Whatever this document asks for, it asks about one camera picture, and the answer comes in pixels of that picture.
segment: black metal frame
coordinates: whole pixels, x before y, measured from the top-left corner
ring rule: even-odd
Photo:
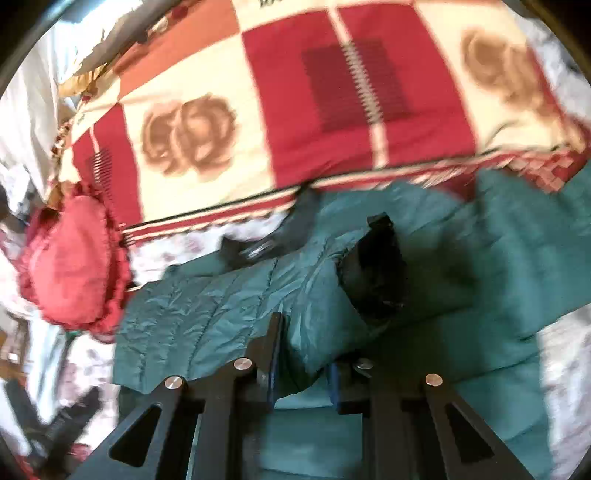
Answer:
[[[189,469],[191,480],[256,479],[244,470],[241,447],[272,413],[283,329],[275,313],[244,357],[209,377],[168,377],[69,480],[183,480]],[[327,367],[326,377],[336,412],[363,414],[360,480],[533,480],[438,375],[403,396],[385,369],[351,354]]]

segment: rose print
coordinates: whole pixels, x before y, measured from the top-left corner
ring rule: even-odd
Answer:
[[[474,81],[498,92],[505,103],[519,110],[533,110],[542,118],[556,113],[544,97],[527,48],[510,45],[482,30],[470,30],[464,34],[462,54]]]
[[[146,162],[163,175],[195,168],[203,181],[218,178],[231,164],[235,116],[227,101],[211,94],[186,103],[158,103],[144,119]]]

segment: triangular cutout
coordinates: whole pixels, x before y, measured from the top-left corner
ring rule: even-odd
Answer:
[[[465,465],[492,458],[494,452],[454,404],[446,405],[447,419],[452,428],[460,460]]]
[[[146,460],[161,413],[159,406],[152,405],[111,447],[109,456],[129,466],[141,467]]]

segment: white bedsheet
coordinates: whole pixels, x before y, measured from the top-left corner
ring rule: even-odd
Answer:
[[[58,122],[68,111],[57,85],[75,48],[69,25],[58,22],[37,42],[0,99],[0,161],[24,165],[42,197]]]

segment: pillow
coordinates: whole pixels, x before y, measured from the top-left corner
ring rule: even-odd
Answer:
[[[46,321],[67,330],[113,333],[131,273],[121,235],[101,198],[74,185],[61,213],[41,210],[28,235],[18,260],[23,297]]]

